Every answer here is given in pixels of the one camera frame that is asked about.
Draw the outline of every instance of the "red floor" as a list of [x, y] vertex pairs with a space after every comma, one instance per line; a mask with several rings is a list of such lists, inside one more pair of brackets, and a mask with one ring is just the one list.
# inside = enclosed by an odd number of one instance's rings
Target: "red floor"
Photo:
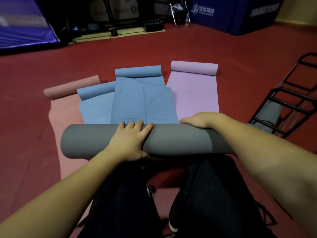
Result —
[[[165, 81], [172, 60], [219, 64], [220, 112], [248, 122], [270, 89], [299, 56], [317, 52], [317, 33], [272, 26], [232, 36], [198, 25], [166, 32], [92, 41], [42, 52], [0, 57], [0, 221], [59, 180], [59, 162], [43, 89], [98, 74], [115, 79], [115, 68], [162, 65]], [[303, 80], [313, 80], [307, 73]], [[289, 140], [316, 152], [317, 116]], [[278, 237], [306, 237], [271, 197], [237, 164], [257, 200], [280, 223]]]

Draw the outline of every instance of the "wall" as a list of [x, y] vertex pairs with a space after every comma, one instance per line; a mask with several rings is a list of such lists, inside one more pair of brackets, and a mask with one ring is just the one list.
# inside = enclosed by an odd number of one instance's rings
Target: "wall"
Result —
[[317, 0], [285, 0], [276, 20], [317, 26]]

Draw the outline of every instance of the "dark pants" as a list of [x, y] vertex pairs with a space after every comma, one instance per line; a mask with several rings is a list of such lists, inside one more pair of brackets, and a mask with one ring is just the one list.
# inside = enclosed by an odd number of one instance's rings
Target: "dark pants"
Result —
[[[234, 161], [213, 155], [189, 168], [170, 211], [176, 237], [274, 237]], [[94, 197], [78, 238], [163, 237], [162, 223], [138, 164], [120, 165]]]

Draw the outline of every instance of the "gray yoga mat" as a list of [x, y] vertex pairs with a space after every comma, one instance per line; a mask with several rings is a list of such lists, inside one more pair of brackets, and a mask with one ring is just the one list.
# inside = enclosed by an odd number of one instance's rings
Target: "gray yoga mat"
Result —
[[[117, 127], [118, 124], [72, 124], [61, 137], [61, 150], [67, 158], [90, 160], [108, 146]], [[143, 150], [151, 156], [233, 154], [216, 131], [188, 124], [155, 124]]]

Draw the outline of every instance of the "black frame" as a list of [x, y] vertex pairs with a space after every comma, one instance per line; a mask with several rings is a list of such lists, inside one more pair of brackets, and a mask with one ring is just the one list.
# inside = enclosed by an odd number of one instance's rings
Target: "black frame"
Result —
[[[298, 67], [298, 65], [304, 65], [304, 66], [308, 66], [308, 67], [311, 67], [311, 68], [316, 68], [317, 69], [317, 64], [313, 64], [313, 63], [309, 63], [309, 62], [305, 62], [303, 61], [304, 58], [308, 57], [308, 56], [315, 56], [317, 57], [317, 53], [307, 53], [303, 56], [301, 56], [298, 60], [298, 62], [296, 63], [296, 65], [289, 71], [289, 73], [285, 76], [285, 78], [281, 81], [281, 83], [274, 89], [272, 89], [269, 94], [266, 96], [266, 98], [264, 99], [264, 101], [262, 102], [262, 104], [260, 105], [260, 107], [257, 109], [257, 111], [255, 112], [255, 114], [252, 116], [252, 118], [250, 119], [249, 123], [250, 124], [253, 124], [253, 123], [256, 123], [256, 122], [259, 122], [260, 124], [263, 124], [269, 128], [271, 128], [273, 131], [272, 133], [275, 133], [275, 132], [279, 132], [281, 134], [283, 134], [282, 138], [285, 139], [287, 138], [292, 132], [294, 132], [295, 129], [297, 129], [300, 125], [302, 125], [307, 119], [309, 119], [316, 111], [317, 111], [317, 100], [312, 98], [312, 97], [309, 97], [308, 95], [311, 93], [311, 92], [314, 92], [316, 89], [317, 89], [317, 84], [313, 87], [313, 88], [306, 88], [306, 87], [303, 87], [303, 86], [300, 86], [298, 84], [295, 84], [295, 83], [292, 83], [292, 82], [289, 82], [287, 81], [288, 78], [291, 76], [291, 74], [294, 72], [294, 70]], [[303, 90], [303, 91], [306, 91], [307, 94], [306, 95], [303, 95], [303, 94], [300, 94], [298, 92], [295, 92], [293, 90], [290, 90], [288, 88], [285, 88], [283, 87], [283, 84], [287, 84], [287, 85], [290, 85], [292, 87], [296, 87], [300, 90]], [[291, 105], [291, 104], [288, 104], [286, 102], [284, 102], [283, 100], [280, 100], [280, 99], [277, 99], [275, 98], [275, 95], [278, 93], [278, 92], [284, 92], [284, 93], [288, 93], [292, 96], [295, 96], [295, 97], [298, 97], [300, 98], [301, 100], [296, 104], [296, 105]], [[300, 120], [298, 121], [293, 127], [291, 127], [287, 132], [271, 125], [271, 124], [268, 124], [268, 123], [265, 123], [265, 121], [262, 121], [262, 120], [259, 120], [258, 118], [256, 118], [256, 116], [259, 114], [259, 112], [261, 111], [261, 109], [263, 108], [263, 106], [267, 103], [267, 102], [275, 102], [275, 103], [278, 103], [282, 106], [285, 106], [287, 108], [290, 108], [291, 111], [284, 117], [284, 118], [279, 118], [279, 121], [282, 122], [282, 121], [285, 121], [286, 119], [288, 119], [288, 117], [294, 112], [299, 112], [299, 113], [302, 113], [304, 114], [305, 116]], [[311, 110], [305, 110], [305, 109], [302, 109], [300, 108], [299, 106], [304, 102], [304, 101], [309, 101], [312, 103], [313, 105], [313, 108]]]

